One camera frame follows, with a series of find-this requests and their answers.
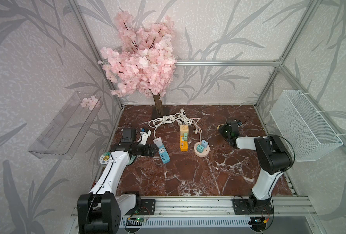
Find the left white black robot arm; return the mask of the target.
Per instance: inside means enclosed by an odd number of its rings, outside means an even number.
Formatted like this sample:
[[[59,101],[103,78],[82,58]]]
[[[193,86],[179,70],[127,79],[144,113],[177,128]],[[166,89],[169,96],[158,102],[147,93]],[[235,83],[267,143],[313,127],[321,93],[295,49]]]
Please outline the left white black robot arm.
[[[125,215],[154,215],[154,199],[142,199],[139,192],[116,197],[116,190],[131,157],[153,156],[156,152],[155,146],[141,143],[119,143],[111,148],[98,182],[77,201],[79,233],[115,234]]]

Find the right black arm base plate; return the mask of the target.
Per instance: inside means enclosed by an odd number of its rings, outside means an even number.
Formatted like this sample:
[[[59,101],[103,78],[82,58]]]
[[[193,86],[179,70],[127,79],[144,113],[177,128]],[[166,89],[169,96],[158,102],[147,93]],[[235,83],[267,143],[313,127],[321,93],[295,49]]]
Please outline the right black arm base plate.
[[[257,200],[254,197],[248,199],[233,198],[233,210],[236,215],[273,215],[274,207],[271,199]]]

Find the white charger plug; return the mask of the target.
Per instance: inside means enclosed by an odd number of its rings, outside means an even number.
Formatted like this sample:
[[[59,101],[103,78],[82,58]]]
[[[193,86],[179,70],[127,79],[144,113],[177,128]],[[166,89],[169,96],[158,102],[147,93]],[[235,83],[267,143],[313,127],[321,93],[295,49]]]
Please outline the white charger plug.
[[[153,142],[158,148],[162,148],[164,146],[163,141],[160,137],[154,139]]]

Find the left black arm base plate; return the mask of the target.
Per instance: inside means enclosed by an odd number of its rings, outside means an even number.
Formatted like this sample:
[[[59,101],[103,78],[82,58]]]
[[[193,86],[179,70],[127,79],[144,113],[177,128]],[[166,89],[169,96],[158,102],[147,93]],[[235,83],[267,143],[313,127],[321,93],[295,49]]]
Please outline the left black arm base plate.
[[[126,215],[154,215],[156,208],[155,199],[142,199],[140,205],[136,205],[133,209],[129,210]]]

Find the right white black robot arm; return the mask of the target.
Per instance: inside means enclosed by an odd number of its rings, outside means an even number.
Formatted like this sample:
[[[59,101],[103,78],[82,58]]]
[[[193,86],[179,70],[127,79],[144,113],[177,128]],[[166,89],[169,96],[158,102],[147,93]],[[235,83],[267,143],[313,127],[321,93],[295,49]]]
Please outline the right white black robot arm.
[[[247,204],[249,209],[266,207],[272,200],[272,190],[278,179],[294,165],[296,154],[293,145],[279,135],[241,136],[241,125],[241,121],[233,120],[219,125],[217,130],[230,146],[257,152],[261,170]]]

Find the orange power strip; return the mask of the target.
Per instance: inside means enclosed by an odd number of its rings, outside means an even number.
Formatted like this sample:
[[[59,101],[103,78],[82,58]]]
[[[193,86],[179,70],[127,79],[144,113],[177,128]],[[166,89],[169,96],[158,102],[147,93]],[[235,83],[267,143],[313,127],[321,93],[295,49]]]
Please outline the orange power strip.
[[[180,150],[182,152],[188,151],[188,141],[183,141],[182,136],[180,136]]]

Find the teal power strip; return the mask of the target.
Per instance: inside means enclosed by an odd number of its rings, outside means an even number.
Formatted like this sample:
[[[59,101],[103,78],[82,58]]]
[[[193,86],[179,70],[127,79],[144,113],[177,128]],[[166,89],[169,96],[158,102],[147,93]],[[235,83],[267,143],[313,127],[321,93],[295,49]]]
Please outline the teal power strip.
[[[170,162],[169,154],[164,146],[161,146],[158,151],[160,158],[163,162],[163,164],[167,164]]]

